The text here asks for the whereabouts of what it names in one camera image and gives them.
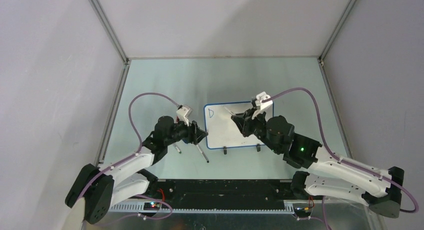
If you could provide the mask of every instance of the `white board with blue border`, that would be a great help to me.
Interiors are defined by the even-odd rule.
[[[252,108],[249,101],[213,103],[204,106],[204,126],[209,133],[206,137],[208,149],[254,147],[263,143],[253,134],[243,137],[236,124],[231,120],[231,113],[244,113]],[[274,106],[267,109],[265,119],[274,116]]]

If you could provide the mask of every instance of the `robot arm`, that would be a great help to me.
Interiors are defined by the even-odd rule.
[[[180,120],[177,122],[170,116],[160,117],[154,130],[142,142],[144,148],[141,152],[127,156],[127,161],[111,167],[92,183],[83,195],[84,219],[87,222],[95,224],[104,217],[110,206],[132,196],[144,194],[149,184],[157,180],[144,169],[160,161],[168,153],[169,145],[183,140],[198,147],[198,143],[208,133],[200,129],[195,121],[189,122],[190,112],[189,107],[180,106],[177,110]],[[101,165],[99,169],[92,164],[84,166],[66,196],[66,205],[72,208],[88,182],[108,167]]]
[[[295,126],[283,116],[265,120],[265,109],[273,104],[263,102],[270,96],[265,92],[252,100],[253,107],[231,116],[244,137],[255,135],[274,153],[283,154],[283,160],[298,171],[293,177],[292,190],[299,198],[325,195],[352,200],[368,206],[377,214],[397,218],[401,207],[401,190],[378,176],[341,163],[342,159],[377,172],[380,176],[402,185],[404,171],[398,167],[378,169],[337,155],[334,159],[322,144],[314,139],[295,133]]]

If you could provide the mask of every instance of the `marker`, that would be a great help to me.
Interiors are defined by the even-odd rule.
[[[175,143],[173,143],[172,146],[178,151],[179,154],[181,154],[180,148]]]
[[[226,106],[223,106],[225,110],[227,110],[227,112],[229,112],[229,114],[231,114],[231,116],[234,116],[234,112],[232,112],[230,109],[228,109]]]
[[[200,148],[200,146],[198,144],[196,144],[197,149],[199,150],[199,152],[203,155],[204,159],[206,159],[206,162],[209,163],[209,159],[206,156],[206,154],[203,152],[203,150]]]

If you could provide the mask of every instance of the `red wire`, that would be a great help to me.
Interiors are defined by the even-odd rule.
[[[307,201],[307,205],[308,205],[310,208],[315,207],[314,198],[313,198],[312,196],[309,196],[308,201]]]
[[[165,202],[165,193],[162,190],[162,188],[159,188],[159,190],[157,190],[158,192],[160,192],[162,194],[162,202]]]

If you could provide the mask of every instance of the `white wall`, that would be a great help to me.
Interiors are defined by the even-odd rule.
[[[100,0],[129,57],[318,56],[349,0]]]
[[[123,64],[88,0],[0,0],[0,225],[57,230]]]
[[[358,0],[324,68],[354,155],[403,168],[423,208],[424,0]],[[405,194],[402,207],[413,207]],[[423,213],[387,218],[387,227],[422,229]]]

